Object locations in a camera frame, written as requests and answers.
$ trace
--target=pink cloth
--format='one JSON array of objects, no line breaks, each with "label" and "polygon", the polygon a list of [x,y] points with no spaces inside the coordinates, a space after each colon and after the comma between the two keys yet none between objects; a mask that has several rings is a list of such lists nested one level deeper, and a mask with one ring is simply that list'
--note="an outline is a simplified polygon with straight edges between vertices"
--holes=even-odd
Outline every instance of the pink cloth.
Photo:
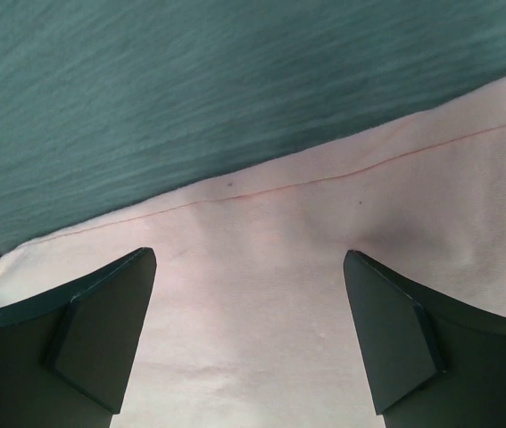
[{"label": "pink cloth", "polygon": [[113,428],[383,426],[344,255],[506,316],[506,79],[24,243],[0,306],[140,246],[158,273]]}]

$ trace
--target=green surface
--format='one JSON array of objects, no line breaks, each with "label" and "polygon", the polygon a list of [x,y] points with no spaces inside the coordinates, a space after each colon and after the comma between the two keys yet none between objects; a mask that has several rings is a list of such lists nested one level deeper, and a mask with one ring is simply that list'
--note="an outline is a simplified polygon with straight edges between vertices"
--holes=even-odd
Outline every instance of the green surface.
[{"label": "green surface", "polygon": [[0,253],[506,75],[506,1],[0,2]]}]

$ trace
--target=seam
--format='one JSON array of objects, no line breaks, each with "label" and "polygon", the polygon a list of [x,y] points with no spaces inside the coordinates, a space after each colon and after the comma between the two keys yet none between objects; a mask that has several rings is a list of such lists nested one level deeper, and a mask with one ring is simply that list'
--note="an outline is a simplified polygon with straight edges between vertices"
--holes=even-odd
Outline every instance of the seam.
[{"label": "seam", "polygon": [[438,149],[438,148],[444,147],[444,146],[446,146],[448,144],[458,143],[458,142],[460,142],[462,140],[465,140],[467,138],[471,138],[473,136],[481,136],[483,134],[488,134],[488,133],[491,133],[491,132],[494,132],[494,131],[499,131],[499,130],[502,130],[502,129],[505,129],[505,128],[506,128],[506,124],[505,125],[500,125],[499,127],[495,127],[495,128],[483,129],[481,131],[477,131],[477,132],[474,132],[472,134],[467,134],[465,136],[456,137],[456,138],[453,138],[452,140],[444,141],[442,143],[433,144],[433,145],[430,145],[429,147],[422,147],[420,149],[413,150],[411,152],[406,152],[406,153],[398,154],[397,156],[394,156],[393,158],[382,160],[382,161],[380,161],[378,163],[375,163],[373,165],[370,165],[370,166],[368,166],[366,168],[358,169],[358,170],[355,170],[355,171],[352,171],[352,172],[348,172],[346,174],[341,174],[339,176],[318,178],[318,179],[315,179],[315,180],[305,181],[305,182],[302,182],[302,183],[296,183],[294,185],[282,185],[280,187],[274,187],[274,188],[271,188],[271,189],[260,190],[258,192],[239,194],[239,195],[236,195],[236,196],[229,196],[228,198],[210,199],[210,200],[202,200],[202,201],[190,202],[190,203],[186,203],[184,205],[179,205],[178,207],[168,208],[166,210],[160,210],[160,211],[155,211],[155,212],[150,212],[150,213],[144,214],[143,216],[126,218],[126,219],[123,219],[123,220],[116,220],[116,221],[113,221],[113,222],[110,222],[110,223],[105,223],[103,225],[92,226],[92,227],[90,227],[88,229],[77,230],[75,232],[69,232],[69,233],[63,234],[63,235],[52,236],[50,238],[48,238],[48,237],[46,237],[46,238],[38,238],[36,241],[32,241],[32,242],[28,242],[28,243],[22,243],[18,248],[29,247],[31,245],[36,245],[38,243],[49,242],[49,241],[52,241],[54,239],[62,238],[62,237],[65,237],[65,236],[78,235],[78,234],[82,234],[84,232],[89,232],[89,231],[92,231],[92,230],[96,230],[96,229],[99,229],[99,228],[102,228],[102,227],[114,226],[114,225],[118,225],[118,224],[122,224],[122,223],[128,223],[129,221],[135,221],[135,220],[139,220],[141,218],[148,218],[148,217],[151,217],[151,216],[155,216],[155,215],[158,215],[158,214],[163,214],[163,213],[170,212],[170,211],[173,211],[173,210],[179,210],[179,209],[182,209],[182,208],[191,207],[193,205],[197,205],[197,204],[200,204],[200,203],[224,202],[224,201],[232,201],[232,200],[237,200],[237,199],[250,198],[250,197],[254,197],[254,196],[260,195],[260,194],[271,193],[271,192],[276,192],[276,191],[279,191],[279,190],[285,190],[285,189],[289,189],[289,188],[292,188],[292,187],[297,187],[299,185],[310,185],[310,184],[313,184],[313,183],[322,183],[322,182],[337,180],[337,179],[340,179],[340,178],[346,178],[346,177],[350,177],[350,176],[355,176],[356,174],[360,174],[360,173],[364,173],[364,172],[370,171],[370,170],[372,170],[374,168],[380,167],[382,165],[386,165],[387,163],[390,163],[392,161],[398,161],[399,159],[407,158],[407,157],[410,157],[410,156],[413,156],[415,154],[419,154],[419,153],[422,153],[422,152],[427,152],[427,151],[430,151],[430,150]]}]

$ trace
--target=pink fabric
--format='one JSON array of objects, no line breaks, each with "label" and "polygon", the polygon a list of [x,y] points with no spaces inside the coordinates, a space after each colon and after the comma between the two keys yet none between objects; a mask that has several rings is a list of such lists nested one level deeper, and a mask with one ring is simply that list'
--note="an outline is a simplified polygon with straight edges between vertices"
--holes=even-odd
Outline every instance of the pink fabric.
[{"label": "pink fabric", "polygon": [[383,426],[342,260],[506,316],[506,79],[24,243],[0,306],[140,246],[158,273],[112,427]]}]

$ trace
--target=white cloth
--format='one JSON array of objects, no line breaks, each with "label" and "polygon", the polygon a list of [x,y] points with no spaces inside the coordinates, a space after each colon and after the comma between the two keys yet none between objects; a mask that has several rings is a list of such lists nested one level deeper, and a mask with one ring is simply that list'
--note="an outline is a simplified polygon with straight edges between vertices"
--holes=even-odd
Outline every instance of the white cloth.
[{"label": "white cloth", "polygon": [[0,306],[140,246],[158,273],[113,428],[383,426],[344,255],[506,316],[506,79],[24,243]]}]

